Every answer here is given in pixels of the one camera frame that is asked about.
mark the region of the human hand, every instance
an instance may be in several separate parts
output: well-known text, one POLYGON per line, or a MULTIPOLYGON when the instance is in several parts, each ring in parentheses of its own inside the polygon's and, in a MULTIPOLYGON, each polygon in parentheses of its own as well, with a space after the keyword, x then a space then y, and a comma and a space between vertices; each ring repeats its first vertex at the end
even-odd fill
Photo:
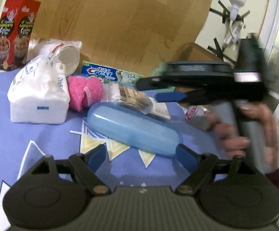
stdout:
MULTIPOLYGON (((263 103, 247 103, 242 105, 241 112, 250 119, 257 120, 262 125, 266 140, 265 158, 273 171, 279 168, 279 122, 274 120, 271 110, 263 103)), ((227 123, 220 123, 217 115, 211 113, 207 116, 212 130, 220 137, 220 146, 229 158, 235 155, 245 156, 243 149, 249 146, 250 140, 246 137, 236 137, 236 127, 227 123)))

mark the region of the pink towel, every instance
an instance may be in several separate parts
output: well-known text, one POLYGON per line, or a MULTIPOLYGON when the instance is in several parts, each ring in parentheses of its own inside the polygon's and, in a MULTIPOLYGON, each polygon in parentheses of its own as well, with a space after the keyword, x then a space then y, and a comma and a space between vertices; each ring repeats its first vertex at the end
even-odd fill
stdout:
POLYGON ((79 112, 85 107, 91 107, 92 104, 100 102, 103 96, 102 83, 96 77, 69 76, 68 88, 69 108, 79 112))

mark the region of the toothpaste box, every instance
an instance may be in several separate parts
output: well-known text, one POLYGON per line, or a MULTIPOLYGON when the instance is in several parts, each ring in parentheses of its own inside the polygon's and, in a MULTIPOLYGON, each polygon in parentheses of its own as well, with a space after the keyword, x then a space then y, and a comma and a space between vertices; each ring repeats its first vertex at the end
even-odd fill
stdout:
POLYGON ((111 68, 87 61, 83 61, 81 75, 97 76, 103 78, 103 83, 121 82, 127 84, 135 84, 142 78, 142 75, 128 72, 121 69, 111 68))

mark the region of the cereal box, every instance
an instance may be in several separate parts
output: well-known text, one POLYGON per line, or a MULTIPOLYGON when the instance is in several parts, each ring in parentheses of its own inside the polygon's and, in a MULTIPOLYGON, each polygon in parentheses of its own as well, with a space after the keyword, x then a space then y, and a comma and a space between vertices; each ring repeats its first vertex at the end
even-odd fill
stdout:
POLYGON ((0 69, 9 71, 26 64, 39 7, 35 0, 6 0, 0 18, 0 69))
POLYGON ((121 69, 111 68, 83 61, 81 70, 82 75, 97 76, 103 78, 103 83, 121 82, 127 84, 135 84, 135 82, 142 78, 142 75, 124 71, 121 69))

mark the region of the wooden floor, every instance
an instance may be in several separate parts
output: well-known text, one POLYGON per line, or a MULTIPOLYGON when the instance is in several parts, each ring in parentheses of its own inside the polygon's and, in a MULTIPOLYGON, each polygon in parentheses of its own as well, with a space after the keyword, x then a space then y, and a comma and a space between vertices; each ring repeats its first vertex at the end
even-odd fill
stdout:
POLYGON ((38 1, 37 37, 81 40, 86 59, 149 76, 195 42, 212 0, 38 1))

